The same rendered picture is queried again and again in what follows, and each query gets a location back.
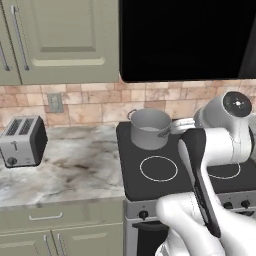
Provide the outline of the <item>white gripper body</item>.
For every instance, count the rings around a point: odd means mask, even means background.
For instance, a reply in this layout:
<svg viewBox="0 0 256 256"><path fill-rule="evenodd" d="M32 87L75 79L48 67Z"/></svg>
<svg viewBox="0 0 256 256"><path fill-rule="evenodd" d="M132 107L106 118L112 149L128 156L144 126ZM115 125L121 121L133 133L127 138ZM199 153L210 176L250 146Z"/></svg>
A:
<svg viewBox="0 0 256 256"><path fill-rule="evenodd" d="M171 133L182 134L186 130L194 127L195 127L195 121L193 118L183 118L183 119L173 120L171 123Z"/></svg>

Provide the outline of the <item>grey metal pot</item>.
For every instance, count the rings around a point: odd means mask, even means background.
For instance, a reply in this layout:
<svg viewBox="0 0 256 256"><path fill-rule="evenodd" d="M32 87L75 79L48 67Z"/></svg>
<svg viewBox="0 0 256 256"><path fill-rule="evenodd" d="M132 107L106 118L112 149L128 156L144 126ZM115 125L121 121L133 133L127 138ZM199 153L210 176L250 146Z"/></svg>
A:
<svg viewBox="0 0 256 256"><path fill-rule="evenodd" d="M168 142L172 119L154 108L133 109L127 114L131 122L132 143L144 150L158 150Z"/></svg>

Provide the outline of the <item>green base cabinet door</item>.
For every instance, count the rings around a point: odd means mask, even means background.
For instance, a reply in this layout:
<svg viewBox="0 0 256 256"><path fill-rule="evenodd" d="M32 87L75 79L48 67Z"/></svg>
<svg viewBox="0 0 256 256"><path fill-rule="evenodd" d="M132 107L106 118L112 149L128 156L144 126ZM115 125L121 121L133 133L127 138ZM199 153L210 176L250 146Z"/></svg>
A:
<svg viewBox="0 0 256 256"><path fill-rule="evenodd" d="M0 235L0 256L49 256L43 235L48 236L52 256L58 256L49 231Z"/></svg>
<svg viewBox="0 0 256 256"><path fill-rule="evenodd" d="M58 233L68 256L123 256L122 223L53 230L58 253L62 256Z"/></svg>

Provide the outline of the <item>black hob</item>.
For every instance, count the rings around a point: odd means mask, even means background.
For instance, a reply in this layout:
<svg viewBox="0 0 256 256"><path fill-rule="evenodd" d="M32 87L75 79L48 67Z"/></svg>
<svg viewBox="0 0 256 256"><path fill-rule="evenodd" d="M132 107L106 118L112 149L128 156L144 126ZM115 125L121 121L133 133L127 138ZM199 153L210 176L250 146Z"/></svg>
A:
<svg viewBox="0 0 256 256"><path fill-rule="evenodd" d="M159 150L143 150L130 138L131 124L116 128L120 165L126 198L130 201L154 200L168 194L192 191L187 170L177 148L179 135L169 135ZM249 158L240 165L208 168L216 194L256 190L256 162Z"/></svg>

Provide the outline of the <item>black range hood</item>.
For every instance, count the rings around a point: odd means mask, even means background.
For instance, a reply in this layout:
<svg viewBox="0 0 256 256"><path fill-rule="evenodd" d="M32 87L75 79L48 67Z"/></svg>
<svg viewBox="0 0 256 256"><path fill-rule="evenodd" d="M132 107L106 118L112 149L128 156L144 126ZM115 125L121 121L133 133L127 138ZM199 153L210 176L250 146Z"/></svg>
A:
<svg viewBox="0 0 256 256"><path fill-rule="evenodd" d="M125 82L256 78L256 0L119 0Z"/></svg>

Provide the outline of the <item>silver oven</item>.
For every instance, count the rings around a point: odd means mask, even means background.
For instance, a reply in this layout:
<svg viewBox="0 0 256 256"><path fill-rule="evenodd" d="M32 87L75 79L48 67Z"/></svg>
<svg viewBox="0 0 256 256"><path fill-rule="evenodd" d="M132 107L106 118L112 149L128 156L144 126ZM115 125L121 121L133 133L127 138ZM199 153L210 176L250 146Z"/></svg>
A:
<svg viewBox="0 0 256 256"><path fill-rule="evenodd" d="M251 216L256 220L256 191L221 193L218 197L222 203L232 202L232 212L244 216ZM250 206L246 209L241 206L243 200L249 200ZM124 202L124 256L137 256L138 229L133 228L134 223L159 221L156 214L156 200L135 201L128 199ZM146 210L149 216L143 220L138 214ZM165 241L158 247L155 256L190 256L181 238L173 231L168 230Z"/></svg>

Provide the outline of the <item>black oven door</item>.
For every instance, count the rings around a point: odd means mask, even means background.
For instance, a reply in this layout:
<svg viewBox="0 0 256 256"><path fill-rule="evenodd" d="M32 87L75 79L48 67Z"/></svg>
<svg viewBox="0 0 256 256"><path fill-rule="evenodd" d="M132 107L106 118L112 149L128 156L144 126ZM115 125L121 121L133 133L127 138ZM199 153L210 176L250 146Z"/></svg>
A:
<svg viewBox="0 0 256 256"><path fill-rule="evenodd" d="M138 231L137 256L155 256L158 247L165 241L167 230Z"/></svg>

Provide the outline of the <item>silver and black toaster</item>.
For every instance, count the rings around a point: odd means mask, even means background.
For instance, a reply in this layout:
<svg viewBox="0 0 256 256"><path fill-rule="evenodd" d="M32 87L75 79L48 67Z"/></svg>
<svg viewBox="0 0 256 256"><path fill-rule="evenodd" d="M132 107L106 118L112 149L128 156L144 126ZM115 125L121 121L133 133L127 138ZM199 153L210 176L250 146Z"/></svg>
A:
<svg viewBox="0 0 256 256"><path fill-rule="evenodd" d="M40 116L16 116L0 135L0 155L7 168L38 166L47 142Z"/></svg>

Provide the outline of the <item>grey wall socket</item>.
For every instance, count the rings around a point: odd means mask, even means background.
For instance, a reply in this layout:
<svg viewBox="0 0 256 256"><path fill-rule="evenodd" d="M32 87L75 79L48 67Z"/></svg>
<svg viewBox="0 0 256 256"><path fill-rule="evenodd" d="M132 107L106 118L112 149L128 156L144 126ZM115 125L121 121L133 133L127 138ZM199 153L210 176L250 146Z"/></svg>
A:
<svg viewBox="0 0 256 256"><path fill-rule="evenodd" d="M48 105L51 113L63 113L62 96L60 93L49 93L47 95Z"/></svg>

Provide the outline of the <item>narrow green wall cabinet door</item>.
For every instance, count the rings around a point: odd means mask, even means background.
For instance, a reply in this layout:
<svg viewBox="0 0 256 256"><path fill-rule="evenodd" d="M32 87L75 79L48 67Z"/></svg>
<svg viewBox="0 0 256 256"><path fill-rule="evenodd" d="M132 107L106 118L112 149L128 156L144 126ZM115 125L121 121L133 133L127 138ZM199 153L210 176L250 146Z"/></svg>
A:
<svg viewBox="0 0 256 256"><path fill-rule="evenodd" d="M10 71L6 71L0 59L0 85L20 85L22 80L6 20L2 0L0 0L0 41L2 42L6 61Z"/></svg>

